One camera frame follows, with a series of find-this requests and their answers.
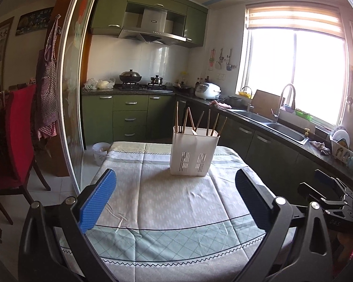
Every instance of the drawer handle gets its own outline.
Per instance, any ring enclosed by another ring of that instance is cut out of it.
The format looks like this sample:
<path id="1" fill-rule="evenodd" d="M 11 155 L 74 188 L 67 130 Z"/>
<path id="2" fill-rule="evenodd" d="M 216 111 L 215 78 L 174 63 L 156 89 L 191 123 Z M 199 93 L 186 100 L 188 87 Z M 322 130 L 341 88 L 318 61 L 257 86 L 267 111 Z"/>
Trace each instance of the drawer handle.
<path id="1" fill-rule="evenodd" d="M 240 128 L 239 128 L 239 130 L 240 130 L 240 131 L 242 131 L 242 132 L 244 132 L 244 133 L 252 134 L 252 132 L 251 132 L 251 131 L 249 131 L 249 130 L 245 130 L 245 129 L 244 129 L 244 128 L 242 128 L 242 127 L 240 127 Z"/>
<path id="2" fill-rule="evenodd" d="M 262 137 L 260 137 L 260 136 L 257 136 L 257 138 L 258 138 L 260 141 L 263 141 L 263 142 L 265 142 L 265 143 L 271 143 L 271 141 L 268 141 L 268 140 L 266 140 L 266 139 L 264 139 L 264 138 L 262 138 Z"/>

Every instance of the stainless steel sink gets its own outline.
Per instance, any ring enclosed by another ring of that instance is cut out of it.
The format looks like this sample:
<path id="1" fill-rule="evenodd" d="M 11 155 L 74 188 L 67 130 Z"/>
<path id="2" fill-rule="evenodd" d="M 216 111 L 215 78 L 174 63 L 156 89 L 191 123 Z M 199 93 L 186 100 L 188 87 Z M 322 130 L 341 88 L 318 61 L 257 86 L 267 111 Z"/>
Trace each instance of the stainless steel sink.
<path id="1" fill-rule="evenodd" d="M 303 134 L 300 134 L 284 125 L 278 124 L 278 123 L 268 123 L 268 127 L 272 128 L 273 130 L 279 132 L 280 134 L 283 134 L 284 136 L 289 137 L 290 139 L 293 139 L 294 141 L 297 141 L 299 143 L 304 144 L 307 141 L 307 137 L 305 137 Z"/>
<path id="2" fill-rule="evenodd" d="M 255 114 L 253 112 L 247 112 L 246 110 L 228 109 L 228 111 L 234 112 L 235 114 L 239 114 L 245 118 L 251 119 L 259 123 L 271 122 L 271 120 L 267 119 L 266 117 L 262 117 L 261 115 Z"/>

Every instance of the window blind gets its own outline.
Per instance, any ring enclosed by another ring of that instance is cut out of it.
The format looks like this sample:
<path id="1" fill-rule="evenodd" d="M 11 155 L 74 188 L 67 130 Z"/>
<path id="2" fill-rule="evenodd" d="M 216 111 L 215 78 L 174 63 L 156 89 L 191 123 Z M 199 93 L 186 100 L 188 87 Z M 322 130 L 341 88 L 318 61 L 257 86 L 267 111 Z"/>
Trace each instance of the window blind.
<path id="1" fill-rule="evenodd" d="M 249 7 L 246 24 L 248 29 L 295 28 L 345 37 L 338 10 L 288 5 Z"/>

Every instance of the wooden chopstick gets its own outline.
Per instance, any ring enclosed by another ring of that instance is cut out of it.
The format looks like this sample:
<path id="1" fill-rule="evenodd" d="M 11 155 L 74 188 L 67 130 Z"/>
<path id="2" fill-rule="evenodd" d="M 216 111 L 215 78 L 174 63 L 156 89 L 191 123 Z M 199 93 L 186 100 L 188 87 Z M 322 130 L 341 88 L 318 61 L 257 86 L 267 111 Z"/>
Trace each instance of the wooden chopstick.
<path id="1" fill-rule="evenodd" d="M 176 102 L 176 108 L 175 108 L 175 131 L 179 132 L 178 128 L 178 101 Z"/>
<path id="2" fill-rule="evenodd" d="M 208 110 L 208 123 L 207 123 L 207 133 L 206 136 L 209 134 L 209 120 L 210 120 L 210 109 Z"/>
<path id="3" fill-rule="evenodd" d="M 185 133 L 185 125 L 187 124 L 187 111 L 185 112 L 185 121 L 183 122 L 183 132 L 182 133 Z"/>
<path id="4" fill-rule="evenodd" d="M 216 117 L 216 120 L 215 120 L 215 124 L 213 125 L 212 132 L 210 133 L 210 136 L 211 136 L 211 137 L 213 136 L 213 132 L 215 132 L 216 125 L 217 125 L 217 121 L 218 121 L 218 117 L 219 117 L 219 114 L 217 114 L 217 117 Z"/>
<path id="5" fill-rule="evenodd" d="M 188 111 L 188 116 L 190 117 L 190 120 L 191 120 L 192 130 L 194 130 L 194 131 L 195 131 L 195 125 L 193 124 L 193 119 L 192 119 L 191 109 L 188 107 L 188 108 L 187 108 L 187 111 Z"/>
<path id="6" fill-rule="evenodd" d="M 227 120 L 227 117 L 225 117 L 224 123 L 222 124 L 221 129 L 220 129 L 220 131 L 218 132 L 218 135 L 217 135 L 217 136 L 220 136 L 220 135 L 221 135 L 221 132 L 222 132 L 224 126 L 225 126 L 226 120 Z"/>
<path id="7" fill-rule="evenodd" d="M 203 114 L 204 114 L 204 111 L 201 113 L 200 119 L 199 119 L 198 123 L 196 124 L 195 131 L 199 128 Z"/>

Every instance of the silver bolt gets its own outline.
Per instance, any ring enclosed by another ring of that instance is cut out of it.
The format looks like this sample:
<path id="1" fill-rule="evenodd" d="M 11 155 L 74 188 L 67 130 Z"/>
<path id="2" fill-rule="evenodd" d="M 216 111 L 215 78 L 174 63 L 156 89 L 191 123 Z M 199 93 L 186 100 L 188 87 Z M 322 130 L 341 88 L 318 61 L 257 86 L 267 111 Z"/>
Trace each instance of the silver bolt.
<path id="1" fill-rule="evenodd" d="M 311 206 L 312 206 L 315 210 L 317 210 L 317 209 L 320 208 L 319 204 L 318 204 L 316 201 L 313 201 L 313 202 L 311 203 Z"/>
<path id="2" fill-rule="evenodd" d="M 74 198 L 73 196 L 68 197 L 68 198 L 65 200 L 65 203 L 68 204 L 68 205 L 74 204 L 75 202 L 76 202 L 76 198 Z"/>
<path id="3" fill-rule="evenodd" d="M 36 209 L 36 208 L 39 207 L 39 205 L 40 205 L 39 201 L 34 201 L 34 202 L 31 204 L 31 207 L 32 207 L 33 209 Z"/>
<path id="4" fill-rule="evenodd" d="M 278 203 L 278 204 L 286 204 L 286 200 L 283 197 L 276 197 L 276 203 Z"/>

